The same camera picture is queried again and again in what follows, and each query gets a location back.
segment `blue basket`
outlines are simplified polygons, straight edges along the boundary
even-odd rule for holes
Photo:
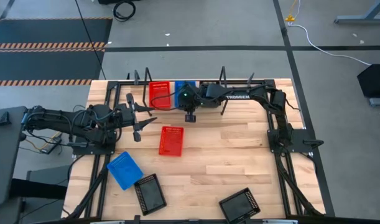
[[[107,168],[123,190],[127,190],[143,176],[139,166],[127,152],[123,152]]]
[[[195,81],[175,81],[175,107],[178,107],[178,90],[184,85],[185,82],[195,86]]]

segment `logo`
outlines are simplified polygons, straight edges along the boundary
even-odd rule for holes
[[[250,100],[249,96],[226,96],[228,100]]]

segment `floor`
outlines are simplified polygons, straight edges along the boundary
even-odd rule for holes
[[[7,2],[0,0],[0,15]],[[83,17],[112,14],[113,6],[78,2]],[[373,2],[303,0],[296,23],[308,29],[316,45],[380,45],[380,25],[332,23],[337,15],[363,14]],[[279,0],[283,17],[292,3]],[[142,0],[136,7],[130,21],[113,22],[109,47],[284,45],[270,0]],[[7,18],[52,17],[79,17],[75,2],[15,0],[7,13]],[[298,27],[288,28],[288,36],[293,46],[308,45],[305,32]],[[334,53],[380,63],[380,50]],[[318,51],[295,51],[294,57],[315,134],[325,142],[320,152],[336,216],[380,219],[380,108],[367,104],[356,79],[366,66]],[[255,78],[293,78],[286,52],[277,50],[106,52],[103,60],[107,79],[123,79],[135,69],[144,77],[145,67],[153,78],[215,78],[222,65],[230,78],[247,78],[252,72]],[[0,108],[42,105],[72,110],[86,103],[88,89],[0,87]],[[68,148],[48,156],[20,150],[14,175],[25,178],[27,170],[71,162]]]

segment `black plastic tray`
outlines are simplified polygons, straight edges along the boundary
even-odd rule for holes
[[[166,206],[166,201],[156,174],[149,175],[134,184],[143,215]]]
[[[219,202],[229,224],[237,224],[260,212],[249,188],[245,188]]]

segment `red basket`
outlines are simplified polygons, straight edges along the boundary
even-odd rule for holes
[[[149,83],[149,106],[152,108],[170,108],[170,82],[150,82]],[[151,104],[151,100],[160,97],[166,96],[163,98],[158,98],[154,100]]]
[[[183,151],[184,128],[163,126],[160,135],[159,154],[181,156]]]

